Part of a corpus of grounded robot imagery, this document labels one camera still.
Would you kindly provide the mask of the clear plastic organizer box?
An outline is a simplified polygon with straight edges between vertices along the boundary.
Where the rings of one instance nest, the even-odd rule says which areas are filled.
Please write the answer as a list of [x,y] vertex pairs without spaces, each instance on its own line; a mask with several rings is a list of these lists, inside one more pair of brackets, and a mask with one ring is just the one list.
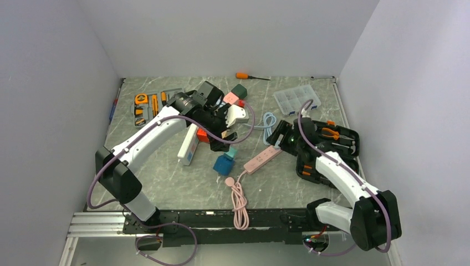
[[296,114],[308,100],[313,101],[310,106],[311,110],[315,110],[321,105],[315,90],[309,84],[276,91],[273,96],[284,116]]

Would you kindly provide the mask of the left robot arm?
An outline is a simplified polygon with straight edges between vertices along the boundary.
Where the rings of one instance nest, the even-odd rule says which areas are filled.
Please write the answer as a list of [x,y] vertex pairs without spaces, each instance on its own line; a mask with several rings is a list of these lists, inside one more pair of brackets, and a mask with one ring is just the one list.
[[207,130],[212,151],[228,151],[237,134],[222,137],[222,133],[247,113],[237,104],[218,106],[223,98],[224,93],[207,81],[198,90],[177,92],[137,133],[111,149],[97,150],[95,181],[137,217],[144,232],[158,228],[160,210],[144,194],[135,173],[160,146],[192,124]]

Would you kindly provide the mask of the grey tool tray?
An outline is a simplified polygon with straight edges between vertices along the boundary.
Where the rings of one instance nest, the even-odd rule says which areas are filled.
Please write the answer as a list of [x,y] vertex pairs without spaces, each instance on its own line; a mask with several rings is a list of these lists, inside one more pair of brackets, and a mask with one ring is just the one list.
[[136,94],[130,108],[133,125],[140,128],[148,124],[159,114],[170,98],[179,92],[183,92],[183,89],[175,88],[155,93]]

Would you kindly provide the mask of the black plastic tool case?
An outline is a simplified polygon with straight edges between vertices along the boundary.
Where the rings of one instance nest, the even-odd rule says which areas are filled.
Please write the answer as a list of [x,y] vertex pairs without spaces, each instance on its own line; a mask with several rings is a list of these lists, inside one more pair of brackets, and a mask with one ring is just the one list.
[[[347,129],[342,126],[336,126],[328,122],[320,122],[313,120],[316,125],[316,144],[312,144],[304,135],[302,126],[300,125],[301,119],[310,119],[306,117],[300,117],[297,119],[300,128],[300,133],[304,138],[308,147],[301,149],[298,147],[297,155],[297,166],[296,172],[298,176],[306,181],[327,185],[329,187],[335,187],[334,181],[329,174],[326,172],[327,164],[331,163],[333,167],[340,171],[344,171],[347,176],[352,180],[360,177],[359,175],[359,164],[356,162],[357,156],[347,156],[339,154],[336,149],[333,148],[332,142],[345,144],[345,145],[356,145],[358,150],[360,149],[359,134],[354,131]],[[333,129],[341,135],[345,135],[354,139],[356,142],[335,141],[333,139],[324,139],[320,137],[321,129],[327,127]]]

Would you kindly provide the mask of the teal plug adapter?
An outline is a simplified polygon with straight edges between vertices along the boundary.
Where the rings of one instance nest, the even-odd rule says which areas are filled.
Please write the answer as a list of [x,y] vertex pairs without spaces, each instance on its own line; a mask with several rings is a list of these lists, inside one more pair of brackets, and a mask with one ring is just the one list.
[[230,147],[229,151],[225,152],[224,155],[228,157],[230,160],[233,160],[237,154],[238,150],[234,147]]

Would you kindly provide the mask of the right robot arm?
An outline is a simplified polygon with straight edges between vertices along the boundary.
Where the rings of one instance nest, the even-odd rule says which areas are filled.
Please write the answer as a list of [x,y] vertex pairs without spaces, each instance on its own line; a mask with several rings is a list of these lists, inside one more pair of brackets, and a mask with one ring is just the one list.
[[305,222],[310,229],[333,226],[350,234],[365,251],[401,237],[396,196],[359,175],[360,136],[356,131],[332,121],[301,117],[293,122],[282,120],[267,141],[297,158],[299,177],[336,188],[350,204],[343,207],[328,198],[308,203]]

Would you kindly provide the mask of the white power strip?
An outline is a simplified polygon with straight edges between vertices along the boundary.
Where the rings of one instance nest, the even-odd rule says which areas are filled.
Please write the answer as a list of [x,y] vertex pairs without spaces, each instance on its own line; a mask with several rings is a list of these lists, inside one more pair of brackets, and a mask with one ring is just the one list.
[[178,162],[184,166],[189,166],[194,157],[196,148],[199,143],[199,139],[197,137],[197,131],[198,131],[198,127],[195,124],[191,124],[188,127],[186,136],[178,151],[178,154],[177,154]]

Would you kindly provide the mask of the blue cube socket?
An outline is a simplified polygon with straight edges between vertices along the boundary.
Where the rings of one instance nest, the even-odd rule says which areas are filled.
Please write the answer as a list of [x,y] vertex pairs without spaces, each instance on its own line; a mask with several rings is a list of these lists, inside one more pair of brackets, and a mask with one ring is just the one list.
[[213,170],[215,170],[221,176],[228,176],[231,173],[233,166],[234,159],[223,154],[217,157],[213,165]]

